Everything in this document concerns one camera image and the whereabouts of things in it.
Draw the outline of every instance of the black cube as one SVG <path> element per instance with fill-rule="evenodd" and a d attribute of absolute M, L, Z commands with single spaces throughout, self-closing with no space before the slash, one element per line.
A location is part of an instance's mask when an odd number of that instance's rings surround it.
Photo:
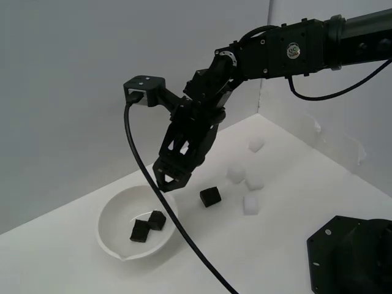
<path fill-rule="evenodd" d="M 149 232 L 149 224 L 145 220 L 137 219 L 135 220 L 134 228 L 132 229 L 132 234 L 130 240 L 133 242 L 145 243 L 147 240 Z"/>
<path fill-rule="evenodd" d="M 149 216 L 148 224 L 151 230 L 162 231 L 165 223 L 166 217 L 161 211 L 154 210 Z"/>
<path fill-rule="evenodd" d="M 220 202 L 221 195 L 219 194 L 219 190 L 217 187 L 212 187 L 200 192 L 200 198 L 205 207 L 209 207 L 215 203 Z"/>

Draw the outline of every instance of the white cube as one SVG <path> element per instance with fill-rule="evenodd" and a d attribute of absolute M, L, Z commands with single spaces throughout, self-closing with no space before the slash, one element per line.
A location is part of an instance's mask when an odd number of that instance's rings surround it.
<path fill-rule="evenodd" d="M 248 168 L 246 170 L 245 183 L 250 191 L 261 190 L 264 188 L 264 181 L 260 176 L 260 171 L 257 168 Z"/>
<path fill-rule="evenodd" d="M 228 167 L 226 177 L 234 184 L 239 184 L 245 178 L 245 168 L 241 164 L 233 164 Z"/>
<path fill-rule="evenodd" d="M 261 137 L 255 137 L 253 138 L 248 145 L 249 150 L 252 152 L 256 153 L 258 150 L 261 149 L 265 144 L 265 140 Z"/>
<path fill-rule="evenodd" d="M 246 216 L 256 216 L 260 211 L 258 195 L 247 194 L 244 196 L 244 214 Z"/>

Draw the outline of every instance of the white table surface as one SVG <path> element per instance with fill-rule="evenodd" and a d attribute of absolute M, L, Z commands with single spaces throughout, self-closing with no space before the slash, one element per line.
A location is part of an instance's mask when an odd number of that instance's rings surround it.
<path fill-rule="evenodd" d="M 256 135 L 266 144 L 254 154 L 247 143 Z M 239 161 L 265 182 L 253 192 L 258 216 L 243 215 L 245 184 L 225 179 L 227 166 Z M 98 246 L 104 204 L 144 182 L 137 171 L 1 235 L 0 292 L 226 293 L 178 232 L 137 261 L 121 262 Z M 204 208 L 198 193 L 211 186 L 222 202 Z M 335 215 L 392 219 L 392 198 L 260 115 L 220 132 L 187 187 L 173 194 L 191 237 L 242 294 L 311 294 L 308 237 Z"/>

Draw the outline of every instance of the sticker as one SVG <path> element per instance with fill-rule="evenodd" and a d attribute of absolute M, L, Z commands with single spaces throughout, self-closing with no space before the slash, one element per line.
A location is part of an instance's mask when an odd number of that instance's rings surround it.
<path fill-rule="evenodd" d="M 287 47 L 287 57 L 296 59 L 301 54 L 300 46 L 297 43 L 290 43 Z"/>

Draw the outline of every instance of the black bracket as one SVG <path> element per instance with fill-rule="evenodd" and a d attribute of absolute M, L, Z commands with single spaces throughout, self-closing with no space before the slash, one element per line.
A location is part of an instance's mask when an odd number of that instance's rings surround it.
<path fill-rule="evenodd" d="M 181 99 L 166 89 L 164 78 L 150 75 L 137 75 L 124 83 L 125 98 L 132 92 L 142 92 L 144 97 L 138 104 L 148 107 L 163 105 L 170 113 L 181 103 Z"/>
<path fill-rule="evenodd" d="M 316 294 L 392 293 L 392 221 L 336 216 L 307 240 Z"/>

